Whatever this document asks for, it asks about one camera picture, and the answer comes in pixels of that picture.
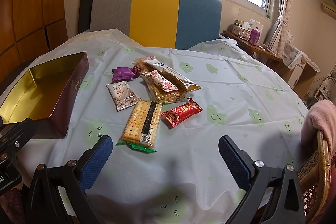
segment black label strip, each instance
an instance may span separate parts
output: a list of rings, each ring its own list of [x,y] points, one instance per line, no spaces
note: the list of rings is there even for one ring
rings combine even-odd
[[[151,126],[155,108],[156,108],[156,102],[151,102],[151,105],[149,107],[149,110],[146,116],[145,123],[143,124],[143,128],[141,131],[142,134],[148,134],[148,130],[149,130],[149,127]]]

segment curtain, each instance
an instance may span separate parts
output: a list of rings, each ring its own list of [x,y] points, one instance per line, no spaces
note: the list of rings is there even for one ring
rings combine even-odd
[[[286,37],[287,37],[287,24],[288,18],[292,8],[293,0],[281,0],[279,5],[279,17],[275,22],[265,44],[271,47],[276,53],[282,56],[284,51]]]

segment maroon box exterior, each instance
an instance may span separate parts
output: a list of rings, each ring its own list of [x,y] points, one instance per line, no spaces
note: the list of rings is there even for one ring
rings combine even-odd
[[[68,132],[71,113],[79,87],[89,70],[89,61],[86,53],[78,63],[65,85],[61,96],[55,105],[53,113],[48,117],[49,123],[60,133],[62,137]]]

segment metal screw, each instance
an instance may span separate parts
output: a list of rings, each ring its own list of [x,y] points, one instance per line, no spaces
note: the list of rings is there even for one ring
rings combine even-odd
[[[294,166],[293,166],[293,165],[288,164],[288,165],[286,166],[286,168],[287,168],[287,170],[289,170],[289,171],[291,171],[291,172],[294,171]]]
[[[7,154],[6,153],[3,153],[1,156],[0,156],[0,160],[5,160],[7,158]]]
[[[43,170],[43,169],[44,169],[44,164],[39,164],[39,165],[37,166],[37,169],[38,169],[38,170]]]
[[[258,167],[263,167],[264,166],[264,163],[261,160],[256,160],[254,163]]]
[[[76,164],[77,164],[77,161],[75,161],[75,160],[68,161],[68,166],[70,166],[70,167],[75,166]]]

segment window sill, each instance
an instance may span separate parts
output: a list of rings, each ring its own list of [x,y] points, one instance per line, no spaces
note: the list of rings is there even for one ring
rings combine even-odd
[[[265,9],[259,7],[258,5],[249,2],[248,0],[226,0],[229,1],[231,3],[237,4],[239,6],[242,6],[248,10],[251,10],[252,12],[262,16],[263,18],[267,19],[269,22],[272,22],[271,19],[269,19],[268,17],[266,17],[266,12]]]

